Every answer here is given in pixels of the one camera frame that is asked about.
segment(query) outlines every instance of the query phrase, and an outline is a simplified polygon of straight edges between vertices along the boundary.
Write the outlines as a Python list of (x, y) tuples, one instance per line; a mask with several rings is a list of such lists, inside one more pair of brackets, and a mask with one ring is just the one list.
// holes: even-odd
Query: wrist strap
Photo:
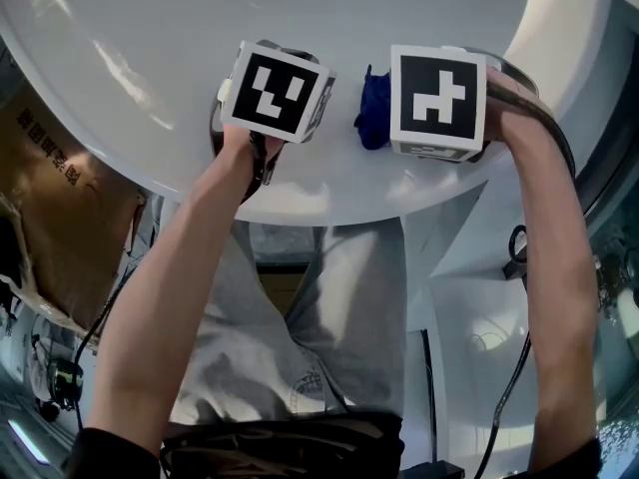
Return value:
[(253, 178), (247, 192), (242, 199), (246, 202), (260, 188), (267, 168), (266, 137), (261, 133), (251, 132), (251, 146), (253, 149)]
[[(211, 129), (211, 142), (213, 144), (213, 152), (217, 157), (224, 147), (224, 133)], [(279, 154), (277, 154), (267, 163), (266, 137), (258, 132), (251, 132), (251, 148), (253, 149), (253, 177), (242, 199), (242, 203), (250, 199), (260, 188), (260, 185), (269, 184), (279, 156)]]

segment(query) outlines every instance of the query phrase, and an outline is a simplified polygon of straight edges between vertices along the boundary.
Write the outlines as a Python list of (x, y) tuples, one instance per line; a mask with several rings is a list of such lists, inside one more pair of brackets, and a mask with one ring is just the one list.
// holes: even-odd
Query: person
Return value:
[[(155, 478), (161, 458), (172, 477), (395, 478), (406, 322), (399, 219), (326, 230), (282, 318), (234, 224), (252, 179), (250, 134), (224, 133), (113, 307), (67, 477)], [(539, 385), (527, 475), (594, 478), (598, 298), (573, 182), (534, 119), (492, 101), (486, 136), (512, 153), (527, 223)], [(268, 139), (269, 157), (281, 146)]]

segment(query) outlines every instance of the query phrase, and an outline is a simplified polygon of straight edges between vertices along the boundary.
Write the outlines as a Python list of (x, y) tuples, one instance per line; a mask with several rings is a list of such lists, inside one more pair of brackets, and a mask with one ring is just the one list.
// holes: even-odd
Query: cardboard box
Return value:
[(486, 60), (457, 48), (393, 46), (390, 142), (396, 153), (463, 162), (483, 148)]
[(58, 324), (90, 328), (144, 207), (138, 186), (91, 155), (25, 84), (0, 110), (0, 194), (27, 254), (14, 292)]

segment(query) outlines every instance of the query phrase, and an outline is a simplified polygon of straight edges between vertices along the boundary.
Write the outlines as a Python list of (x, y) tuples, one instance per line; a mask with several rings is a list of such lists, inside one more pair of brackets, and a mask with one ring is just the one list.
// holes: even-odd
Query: blue cloth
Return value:
[(361, 144), (375, 150), (390, 143), (390, 73), (377, 76), (371, 71), (372, 66), (368, 66), (354, 125)]

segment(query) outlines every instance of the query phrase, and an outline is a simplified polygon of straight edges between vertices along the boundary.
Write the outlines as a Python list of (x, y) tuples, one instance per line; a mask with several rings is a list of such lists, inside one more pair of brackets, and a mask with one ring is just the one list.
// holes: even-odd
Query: gray pants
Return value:
[(286, 319), (264, 293), (245, 229), (236, 224), (171, 420), (354, 410), (401, 416), (405, 341), (399, 219), (326, 230)]

